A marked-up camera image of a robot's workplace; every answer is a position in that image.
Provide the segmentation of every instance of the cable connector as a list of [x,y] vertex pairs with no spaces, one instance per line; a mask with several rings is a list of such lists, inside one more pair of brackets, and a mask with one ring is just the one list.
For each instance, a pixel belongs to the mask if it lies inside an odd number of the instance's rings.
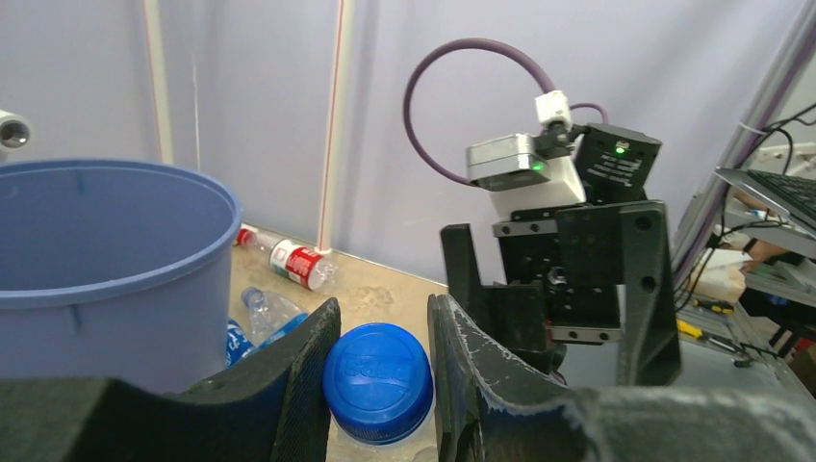
[[536,113],[541,126],[547,128],[554,122],[563,123],[567,131],[573,128],[573,116],[567,95],[560,90],[553,90],[536,98]]

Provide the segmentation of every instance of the red label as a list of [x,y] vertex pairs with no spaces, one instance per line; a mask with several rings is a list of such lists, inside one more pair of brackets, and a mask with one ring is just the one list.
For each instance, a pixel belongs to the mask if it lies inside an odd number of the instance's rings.
[[315,263],[321,258],[323,258],[322,255],[309,248],[296,248],[289,254],[289,258],[286,261],[286,270],[299,276],[300,284],[303,287],[311,289],[309,287],[309,274],[312,273]]

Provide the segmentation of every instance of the blue bottle cap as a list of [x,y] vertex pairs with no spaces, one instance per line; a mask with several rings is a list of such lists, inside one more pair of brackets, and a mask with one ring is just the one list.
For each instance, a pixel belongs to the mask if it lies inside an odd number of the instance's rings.
[[433,402],[428,357],[393,324],[371,323],[343,335],[329,351],[323,394],[352,438],[386,445],[411,434]]
[[241,301],[243,302],[243,306],[249,306],[249,300],[256,294],[263,294],[261,289],[257,287],[247,287],[246,289],[241,292]]

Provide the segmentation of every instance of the white pole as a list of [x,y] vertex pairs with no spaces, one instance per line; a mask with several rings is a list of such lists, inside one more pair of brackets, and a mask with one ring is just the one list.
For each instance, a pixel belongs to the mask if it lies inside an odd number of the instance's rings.
[[165,44],[162,39],[162,15],[159,0],[143,0],[144,30],[147,35],[147,59],[150,63],[150,84],[153,88],[153,111],[159,156],[165,164],[173,164],[173,134],[170,128],[170,103],[167,91]]
[[352,23],[354,0],[338,1],[337,35],[326,127],[326,157],[323,161],[323,189],[320,201],[317,252],[331,253],[332,226],[342,159],[345,120],[345,98],[351,72]]

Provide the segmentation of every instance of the plastic bucket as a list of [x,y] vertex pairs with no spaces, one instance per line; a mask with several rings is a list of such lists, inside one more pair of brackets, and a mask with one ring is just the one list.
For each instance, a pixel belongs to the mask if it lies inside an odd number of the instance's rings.
[[114,160],[0,166],[0,377],[177,392],[224,369],[238,199]]

